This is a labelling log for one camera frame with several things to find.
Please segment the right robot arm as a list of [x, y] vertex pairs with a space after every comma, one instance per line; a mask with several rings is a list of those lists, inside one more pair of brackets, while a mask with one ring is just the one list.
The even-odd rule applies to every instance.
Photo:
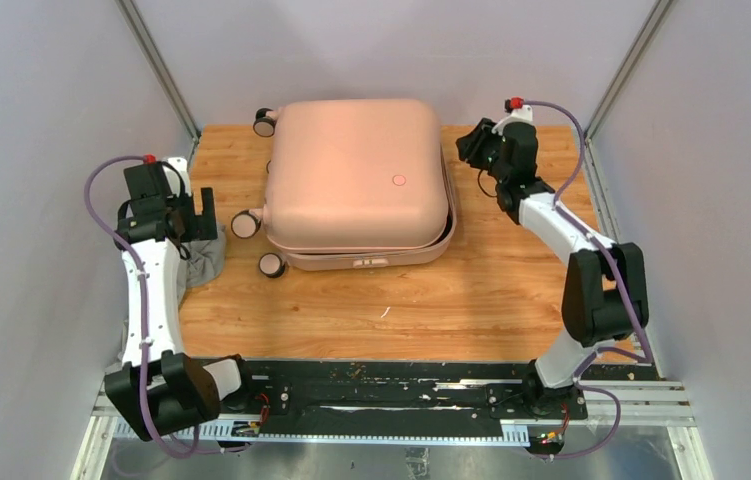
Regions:
[[533, 233], [565, 265], [563, 330], [531, 361], [520, 400], [535, 417], [547, 417], [568, 400], [577, 379], [601, 353], [643, 332], [648, 323], [644, 255], [591, 228], [562, 202], [537, 173], [535, 127], [516, 121], [498, 127], [483, 118], [455, 142], [460, 161], [495, 181], [500, 210]]

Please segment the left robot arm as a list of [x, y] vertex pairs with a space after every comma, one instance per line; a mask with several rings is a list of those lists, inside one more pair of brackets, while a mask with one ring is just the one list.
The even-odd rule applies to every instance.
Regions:
[[258, 389], [245, 378], [240, 356], [204, 364], [186, 354], [180, 332], [178, 277], [191, 258], [187, 245], [219, 236], [212, 189], [201, 189], [197, 211], [186, 159], [126, 160], [129, 197], [116, 226], [105, 231], [125, 267], [128, 331], [122, 365], [106, 375], [104, 387], [133, 432], [153, 441], [217, 419], [222, 404], [247, 412]]

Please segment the pink suitcase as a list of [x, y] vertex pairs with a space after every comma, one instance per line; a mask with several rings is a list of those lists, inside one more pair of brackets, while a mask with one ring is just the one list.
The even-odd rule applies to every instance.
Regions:
[[257, 110], [253, 129], [272, 142], [263, 203], [230, 228], [266, 236], [265, 276], [424, 264], [447, 250], [456, 195], [427, 103], [300, 101]]

